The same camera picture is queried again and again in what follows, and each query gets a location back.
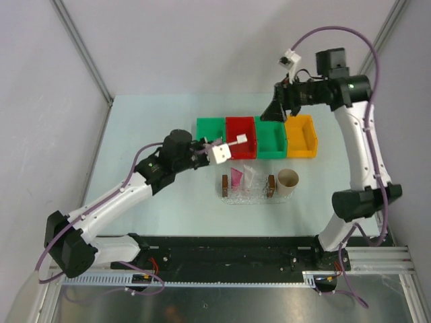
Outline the clear glass tray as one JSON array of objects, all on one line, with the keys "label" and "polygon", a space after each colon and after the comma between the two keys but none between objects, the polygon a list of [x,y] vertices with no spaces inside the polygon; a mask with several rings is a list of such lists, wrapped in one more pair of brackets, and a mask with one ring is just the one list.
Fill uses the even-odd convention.
[{"label": "clear glass tray", "polygon": [[245,188],[243,184],[232,187],[230,177],[227,174],[221,175],[216,184],[218,197],[228,205],[263,205],[286,203],[292,199],[294,193],[288,196],[279,195],[276,190],[275,176],[257,176],[250,188]]}]

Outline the white toothpaste tube red cap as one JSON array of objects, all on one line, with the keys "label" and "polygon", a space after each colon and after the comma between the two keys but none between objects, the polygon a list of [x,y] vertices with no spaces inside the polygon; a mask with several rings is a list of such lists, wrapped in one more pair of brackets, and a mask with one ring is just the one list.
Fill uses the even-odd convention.
[{"label": "white toothpaste tube red cap", "polygon": [[255,178],[256,170],[248,165],[243,165],[243,190],[250,190]]}]

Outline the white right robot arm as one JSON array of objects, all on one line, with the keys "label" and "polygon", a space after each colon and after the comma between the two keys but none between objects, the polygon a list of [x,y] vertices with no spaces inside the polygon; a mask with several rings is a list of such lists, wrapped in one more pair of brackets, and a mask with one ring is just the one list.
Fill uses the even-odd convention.
[{"label": "white right robot arm", "polygon": [[365,75],[350,75],[344,48],[316,54],[316,80],[299,81],[296,72],[301,57],[287,50],[279,59],[288,73],[274,86],[270,104],[262,113],[263,122],[286,122],[298,115],[301,107],[326,104],[341,129],[350,164],[350,189],[334,192],[334,214],[324,230],[316,236],[306,253],[303,268],[326,270],[343,262],[342,250],[360,228],[363,220],[378,212],[383,226],[377,239],[365,240],[380,245],[386,234],[389,204],[402,195],[402,187],[393,184],[381,156],[374,127],[373,90]]}]

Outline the beige cup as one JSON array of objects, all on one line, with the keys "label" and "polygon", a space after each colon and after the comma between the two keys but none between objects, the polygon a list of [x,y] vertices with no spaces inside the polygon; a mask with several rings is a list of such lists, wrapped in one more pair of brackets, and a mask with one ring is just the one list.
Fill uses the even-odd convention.
[{"label": "beige cup", "polygon": [[291,169],[282,169],[276,178],[276,191],[280,196],[289,196],[299,183],[299,175]]}]

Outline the pink toothpaste tube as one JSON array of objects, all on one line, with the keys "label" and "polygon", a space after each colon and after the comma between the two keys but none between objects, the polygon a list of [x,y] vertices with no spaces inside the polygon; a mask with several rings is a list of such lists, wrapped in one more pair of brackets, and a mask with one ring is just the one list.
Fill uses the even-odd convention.
[{"label": "pink toothpaste tube", "polygon": [[241,185],[243,173],[236,168],[230,168],[231,171],[231,187],[238,188]]}]

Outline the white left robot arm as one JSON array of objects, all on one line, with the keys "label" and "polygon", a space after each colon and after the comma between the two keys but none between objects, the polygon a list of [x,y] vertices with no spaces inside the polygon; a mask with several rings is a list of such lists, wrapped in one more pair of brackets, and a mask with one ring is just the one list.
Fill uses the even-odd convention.
[{"label": "white left robot arm", "polygon": [[66,215],[54,211],[46,220],[44,251],[60,268],[61,275],[75,278],[95,264],[127,262],[143,268],[149,253],[137,234],[103,238],[99,233],[125,211],[152,198],[171,185],[176,175],[215,164],[213,151],[224,147],[222,138],[193,139],[190,132],[175,129],[162,142],[150,143],[135,154],[126,177],[102,196]]}]

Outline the white toothbrush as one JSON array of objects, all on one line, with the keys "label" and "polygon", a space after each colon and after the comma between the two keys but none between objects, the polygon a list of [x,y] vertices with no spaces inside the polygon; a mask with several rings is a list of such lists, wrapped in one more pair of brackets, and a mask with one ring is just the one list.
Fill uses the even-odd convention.
[{"label": "white toothbrush", "polygon": [[223,140],[223,137],[219,137],[214,141],[204,143],[203,146],[205,149],[209,149],[210,147],[216,147],[224,144],[227,144],[228,146],[239,145],[239,144],[246,143],[247,141],[248,141],[247,135],[241,134],[241,135],[237,135],[236,139],[231,142],[225,142]]}]

